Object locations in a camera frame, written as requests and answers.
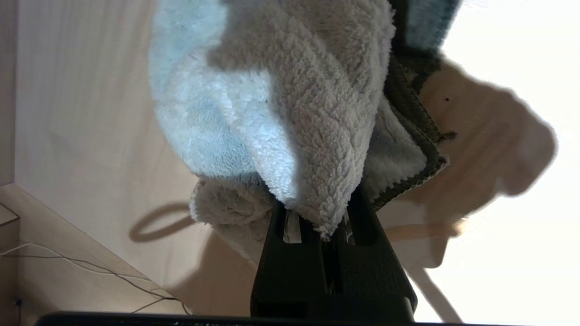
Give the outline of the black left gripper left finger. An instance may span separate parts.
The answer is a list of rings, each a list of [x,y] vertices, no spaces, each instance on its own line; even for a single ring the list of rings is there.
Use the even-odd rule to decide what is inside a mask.
[[[301,242],[286,243],[287,209],[275,205],[253,283],[252,317],[315,318],[328,295],[320,236],[309,221],[298,220]]]

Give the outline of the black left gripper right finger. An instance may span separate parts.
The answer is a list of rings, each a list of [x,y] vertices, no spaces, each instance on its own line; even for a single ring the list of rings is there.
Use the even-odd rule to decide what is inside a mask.
[[[362,190],[333,235],[336,314],[360,322],[414,322],[418,299]]]

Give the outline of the light blue microfiber cloth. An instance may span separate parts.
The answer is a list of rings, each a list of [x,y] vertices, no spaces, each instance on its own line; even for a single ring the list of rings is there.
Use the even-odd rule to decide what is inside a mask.
[[[419,100],[461,0],[157,0],[155,115],[198,178],[192,218],[259,264],[276,201],[323,239],[447,160]]]

